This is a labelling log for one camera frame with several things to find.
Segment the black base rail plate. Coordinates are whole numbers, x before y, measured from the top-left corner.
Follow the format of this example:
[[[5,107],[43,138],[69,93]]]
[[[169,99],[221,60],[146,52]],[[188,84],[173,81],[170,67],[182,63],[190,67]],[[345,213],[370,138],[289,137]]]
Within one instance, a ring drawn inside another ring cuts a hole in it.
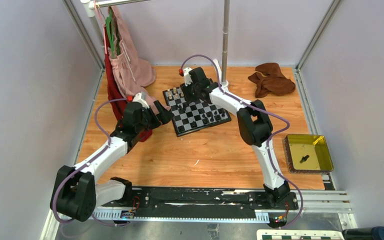
[[[134,211],[136,219],[187,220],[250,220],[256,218],[256,210],[283,215],[300,208],[294,192],[275,200],[263,189],[161,186],[136,186],[131,199],[112,200],[104,206]]]

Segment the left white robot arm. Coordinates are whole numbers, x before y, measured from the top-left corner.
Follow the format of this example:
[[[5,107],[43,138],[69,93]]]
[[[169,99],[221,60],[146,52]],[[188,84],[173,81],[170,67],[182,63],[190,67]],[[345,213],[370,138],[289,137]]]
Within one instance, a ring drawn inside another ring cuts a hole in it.
[[[128,97],[115,130],[105,133],[107,141],[82,162],[74,166],[64,165],[58,170],[50,200],[50,209],[58,222],[84,222],[93,216],[97,207],[112,201],[122,207],[132,203],[134,197],[130,181],[120,177],[113,177],[103,184],[97,181],[140,142],[143,133],[173,119],[173,113],[158,100],[153,103],[157,109],[154,112],[145,97],[144,92]]]

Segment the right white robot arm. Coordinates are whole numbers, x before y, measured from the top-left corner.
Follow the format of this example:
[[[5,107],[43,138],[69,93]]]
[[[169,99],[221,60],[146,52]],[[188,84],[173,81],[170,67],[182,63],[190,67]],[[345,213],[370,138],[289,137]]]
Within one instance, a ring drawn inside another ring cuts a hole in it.
[[[250,101],[231,93],[208,78],[201,67],[179,70],[180,85],[188,102],[202,100],[235,115],[242,140],[253,149],[263,174],[264,201],[272,209],[297,209],[296,197],[279,169],[274,153],[273,125],[262,101]]]

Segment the dark blue object corner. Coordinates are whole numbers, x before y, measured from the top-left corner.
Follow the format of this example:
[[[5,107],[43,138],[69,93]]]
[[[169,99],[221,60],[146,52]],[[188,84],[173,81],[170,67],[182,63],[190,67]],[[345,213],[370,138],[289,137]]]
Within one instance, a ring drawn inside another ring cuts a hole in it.
[[[384,226],[345,229],[342,235],[345,240],[384,240]]]

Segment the black piece in tray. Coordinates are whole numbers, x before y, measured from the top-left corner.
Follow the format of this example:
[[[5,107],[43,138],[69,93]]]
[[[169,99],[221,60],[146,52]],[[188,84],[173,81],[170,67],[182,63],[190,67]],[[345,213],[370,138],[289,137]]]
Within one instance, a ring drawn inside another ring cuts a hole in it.
[[[304,155],[299,162],[302,164],[302,163],[306,162],[309,158],[310,158],[309,154]]]

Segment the pink hanging garment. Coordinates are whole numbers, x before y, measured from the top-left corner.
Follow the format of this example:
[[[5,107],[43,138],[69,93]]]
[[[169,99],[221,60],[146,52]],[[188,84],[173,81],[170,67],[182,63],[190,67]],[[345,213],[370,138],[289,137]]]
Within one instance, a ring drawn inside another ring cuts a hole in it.
[[[117,7],[111,7],[113,11],[113,34],[116,50],[116,57],[109,60],[112,65],[112,72],[116,81],[118,90],[123,99],[135,97],[136,94],[143,92],[144,100],[153,110],[158,113],[154,105],[157,99],[151,96],[145,87],[153,84],[156,80],[156,71],[152,68],[149,61],[142,59],[138,55],[134,41],[131,37],[129,28],[124,21],[121,12]],[[102,33],[106,30],[106,18],[102,21]],[[110,53],[110,46],[104,43],[106,53]]]

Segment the green clothes hanger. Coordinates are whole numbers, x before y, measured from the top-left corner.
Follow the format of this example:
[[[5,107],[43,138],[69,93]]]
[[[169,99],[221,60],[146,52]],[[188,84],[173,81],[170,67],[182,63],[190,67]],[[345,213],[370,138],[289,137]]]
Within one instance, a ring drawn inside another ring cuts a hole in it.
[[[113,29],[113,10],[111,7],[108,8],[108,16],[105,19],[105,29],[110,45],[109,56],[114,59],[116,57],[116,48],[115,48],[115,37]]]

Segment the red hanging garment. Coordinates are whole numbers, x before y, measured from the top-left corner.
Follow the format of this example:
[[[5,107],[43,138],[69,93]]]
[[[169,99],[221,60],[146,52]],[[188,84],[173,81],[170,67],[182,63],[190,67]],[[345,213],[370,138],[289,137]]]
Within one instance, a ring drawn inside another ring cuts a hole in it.
[[[105,29],[104,29],[104,38],[105,38],[106,46],[109,47],[110,41],[109,41],[107,31]],[[105,63],[105,72],[106,72],[106,79],[107,79],[108,101],[115,100],[115,99],[123,99],[124,97],[121,95],[121,93],[118,89],[117,83],[115,81],[115,78],[114,78],[113,68],[112,68],[112,64],[110,62],[110,57],[109,57],[109,50],[107,53],[105,53],[104,63]],[[117,121],[119,121],[123,118],[123,112],[124,112],[124,109],[125,109],[127,103],[128,102],[126,100],[114,101],[114,102],[110,103],[111,107],[112,107],[113,114],[114,114],[115,119]],[[148,131],[141,133],[139,141],[145,142],[149,137],[151,137],[152,133],[153,133],[152,130],[148,130]]]

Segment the brown cloth pile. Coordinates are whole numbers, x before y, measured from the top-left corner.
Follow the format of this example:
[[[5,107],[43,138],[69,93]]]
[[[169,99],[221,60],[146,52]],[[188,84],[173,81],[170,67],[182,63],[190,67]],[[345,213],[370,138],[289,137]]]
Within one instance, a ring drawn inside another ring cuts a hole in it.
[[[255,72],[248,79],[256,85],[256,98],[264,98],[268,94],[284,96],[296,90],[296,84],[284,76],[279,64],[275,62],[256,66]]]

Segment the black white chessboard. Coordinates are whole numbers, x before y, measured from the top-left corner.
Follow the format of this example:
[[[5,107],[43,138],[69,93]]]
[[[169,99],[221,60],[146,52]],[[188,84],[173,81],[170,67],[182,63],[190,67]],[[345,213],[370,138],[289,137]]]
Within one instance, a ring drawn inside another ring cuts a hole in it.
[[[180,87],[166,89],[162,94],[174,115],[172,123],[177,137],[232,120],[229,112],[222,107],[204,101],[187,103]]]

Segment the yellow transparent tray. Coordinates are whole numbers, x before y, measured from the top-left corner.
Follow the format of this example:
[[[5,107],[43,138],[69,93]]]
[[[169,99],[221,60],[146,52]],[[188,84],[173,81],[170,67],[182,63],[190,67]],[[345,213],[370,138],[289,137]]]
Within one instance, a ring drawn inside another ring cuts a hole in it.
[[[292,174],[325,175],[334,170],[323,135],[288,134],[283,140],[283,146],[288,171]],[[309,159],[300,163],[305,155],[309,155]]]

